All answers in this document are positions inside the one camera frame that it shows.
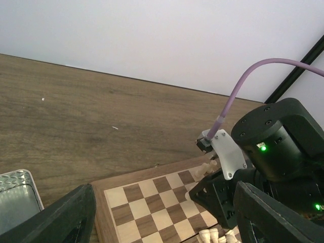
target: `white bracket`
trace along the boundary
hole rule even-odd
[[[218,155],[225,180],[231,180],[237,170],[247,168],[242,150],[224,129],[217,131],[211,145]]]

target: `black metal bracket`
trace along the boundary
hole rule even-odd
[[[234,208],[244,243],[315,243],[324,239],[322,227],[304,219],[249,183],[238,182]]]
[[[225,180],[222,170],[205,176],[189,191],[190,198],[207,209],[227,229],[233,229],[237,225],[232,195],[230,184]]]

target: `diamond plate metal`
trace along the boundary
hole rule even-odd
[[[20,185],[31,185],[34,187],[29,171],[19,170],[0,175],[0,192]]]

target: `dark square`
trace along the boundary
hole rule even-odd
[[[134,220],[129,204],[112,208],[111,211],[117,226]]]
[[[182,220],[185,220],[187,217],[183,212],[182,207],[180,204],[176,204],[172,207],[167,208],[167,211],[170,215],[170,218],[172,220],[172,223],[176,224]]]
[[[146,197],[145,200],[152,214],[166,208],[159,194]]]
[[[132,243],[143,243],[142,239],[138,239],[136,241],[133,241]]]
[[[167,242],[167,243],[181,242],[181,239],[174,225],[171,225],[163,230],[160,230],[159,233],[163,242]]]
[[[124,187],[124,192],[129,203],[144,198],[138,184]]]
[[[196,204],[196,206],[197,206],[197,208],[198,208],[198,211],[199,211],[200,213],[202,213],[202,212],[206,211],[206,209],[205,209],[205,208],[203,208],[202,206],[200,206],[199,204]]]
[[[186,201],[185,194],[187,192],[187,189],[184,186],[173,189],[173,192],[176,195],[177,200],[180,203],[182,203],[183,201]]]
[[[239,233],[237,233],[237,234],[235,235],[235,238],[236,238],[237,240],[239,240],[239,241],[242,242],[241,235],[240,235]]]
[[[207,224],[205,223],[201,214],[197,214],[197,215],[189,218],[188,220],[189,220],[189,222],[193,228],[193,231],[195,233],[198,233],[199,231],[207,228]]]
[[[156,225],[152,218],[152,215],[147,215],[140,219],[135,220],[138,231],[140,232],[141,238],[144,238],[150,234],[157,232]]]
[[[189,171],[183,171],[178,173],[180,176],[180,179],[182,180],[184,185],[188,185],[192,182],[194,182],[194,178],[192,177],[191,173]]]
[[[166,177],[161,177],[153,180],[159,193],[171,190],[171,186]]]

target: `light square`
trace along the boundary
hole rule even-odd
[[[160,193],[160,197],[161,197],[162,202],[163,202],[163,204],[164,204],[164,206],[166,208],[171,207],[171,206],[179,203],[179,201],[178,201],[176,195],[174,194],[173,190],[165,191],[165,192]]]
[[[151,234],[145,238],[142,238],[143,243],[163,243],[159,232]]]
[[[166,175],[166,178],[167,178],[172,189],[183,186],[183,182],[181,181],[178,173],[172,173],[172,174]]]
[[[132,243],[141,238],[135,221],[117,226],[120,243]]]
[[[140,181],[139,186],[144,197],[149,197],[158,194],[153,180]]]
[[[174,227],[176,228],[181,240],[185,240],[195,235],[193,228],[191,227],[191,224],[188,219],[176,223]]]
[[[208,211],[202,212],[201,216],[204,219],[204,221],[208,227],[217,224],[216,218],[213,215],[211,215]]]
[[[152,218],[156,224],[157,230],[162,230],[172,225],[172,220],[166,209],[153,213]]]
[[[237,235],[237,234],[239,233],[238,227],[235,227],[235,228],[233,229],[233,232],[234,232],[234,235]]]
[[[134,219],[139,219],[150,214],[150,209],[148,208],[144,198],[130,202],[129,205],[132,210]]]
[[[199,214],[199,210],[196,207],[196,204],[194,204],[194,202],[191,200],[181,202],[180,206],[182,207],[182,210],[187,218],[190,218],[192,216]]]
[[[105,190],[105,196],[111,208],[128,203],[122,187]]]

